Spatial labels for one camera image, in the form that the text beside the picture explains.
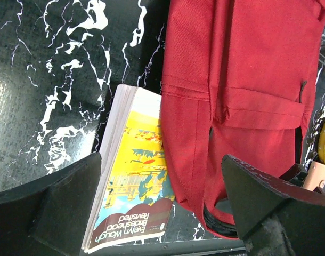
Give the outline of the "red student backpack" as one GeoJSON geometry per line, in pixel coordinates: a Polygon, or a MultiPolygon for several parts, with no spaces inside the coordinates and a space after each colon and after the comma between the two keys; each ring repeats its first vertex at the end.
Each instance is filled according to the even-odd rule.
{"type": "Polygon", "coordinates": [[[315,99],[325,1],[171,1],[161,132],[178,203],[219,237],[238,237],[226,154],[282,176],[302,156],[315,99]]]}

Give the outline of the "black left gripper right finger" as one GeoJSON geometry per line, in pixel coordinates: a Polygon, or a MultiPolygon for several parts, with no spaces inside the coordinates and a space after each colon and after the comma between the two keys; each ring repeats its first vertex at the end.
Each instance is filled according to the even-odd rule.
{"type": "Polygon", "coordinates": [[[273,177],[232,155],[222,173],[248,255],[325,255],[325,194],[273,177]]]}

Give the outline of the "brown paperback book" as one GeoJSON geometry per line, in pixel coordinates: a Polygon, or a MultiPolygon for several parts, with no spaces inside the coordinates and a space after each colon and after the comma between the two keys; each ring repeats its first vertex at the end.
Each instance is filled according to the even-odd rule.
{"type": "Polygon", "coordinates": [[[117,87],[99,149],[101,177],[82,242],[85,253],[165,233],[175,195],[160,103],[160,95],[142,87],[117,87]]]}

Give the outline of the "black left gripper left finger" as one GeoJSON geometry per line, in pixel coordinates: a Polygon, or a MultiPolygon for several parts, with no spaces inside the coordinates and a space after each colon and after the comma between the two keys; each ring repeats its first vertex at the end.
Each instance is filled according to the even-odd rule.
{"type": "Polygon", "coordinates": [[[79,255],[100,173],[93,153],[0,192],[0,255],[79,255]]]}

